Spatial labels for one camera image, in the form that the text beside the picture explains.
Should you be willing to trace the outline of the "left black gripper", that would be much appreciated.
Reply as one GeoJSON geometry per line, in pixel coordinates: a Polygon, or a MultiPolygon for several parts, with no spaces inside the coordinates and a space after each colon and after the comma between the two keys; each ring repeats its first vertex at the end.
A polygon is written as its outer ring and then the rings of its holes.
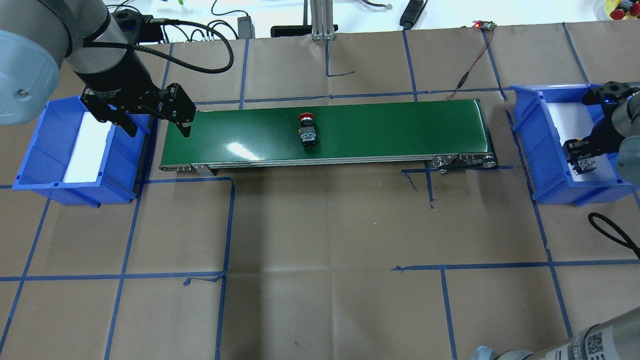
{"type": "Polygon", "coordinates": [[[99,122],[110,122],[135,138],[130,114],[163,116],[189,138],[197,108],[178,83],[158,88],[135,50],[81,50],[82,104],[99,122]]]}

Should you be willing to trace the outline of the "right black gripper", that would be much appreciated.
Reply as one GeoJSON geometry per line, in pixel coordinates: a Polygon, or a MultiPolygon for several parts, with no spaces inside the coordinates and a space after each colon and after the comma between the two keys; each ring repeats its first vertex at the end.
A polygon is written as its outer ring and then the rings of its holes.
{"type": "Polygon", "coordinates": [[[622,141],[638,136],[640,129],[639,87],[626,82],[609,81],[590,88],[582,98],[583,105],[600,105],[603,118],[598,120],[589,136],[569,139],[563,143],[567,163],[583,158],[595,158],[620,151],[622,141]]]}

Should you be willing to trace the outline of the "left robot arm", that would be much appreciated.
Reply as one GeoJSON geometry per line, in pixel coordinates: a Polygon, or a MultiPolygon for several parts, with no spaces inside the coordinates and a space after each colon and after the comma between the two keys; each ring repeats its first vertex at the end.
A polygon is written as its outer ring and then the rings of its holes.
{"type": "Polygon", "coordinates": [[[0,3],[2,125],[35,119],[66,62],[83,81],[81,103],[100,123],[131,137],[134,115],[174,123],[189,137],[196,107],[181,85],[156,86],[135,46],[162,36],[150,16],[111,13],[101,0],[3,0],[0,3]]]}

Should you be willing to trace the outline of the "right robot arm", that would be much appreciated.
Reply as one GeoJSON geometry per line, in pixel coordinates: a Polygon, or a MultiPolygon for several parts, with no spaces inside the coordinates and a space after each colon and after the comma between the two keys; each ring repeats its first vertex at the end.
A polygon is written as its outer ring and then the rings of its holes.
{"type": "MultiPolygon", "coordinates": [[[[615,200],[639,186],[639,89],[602,85],[514,85],[513,130],[542,204],[582,206],[615,200]]],[[[639,310],[590,326],[550,350],[497,353],[481,346],[472,360],[637,360],[639,310]]]]}

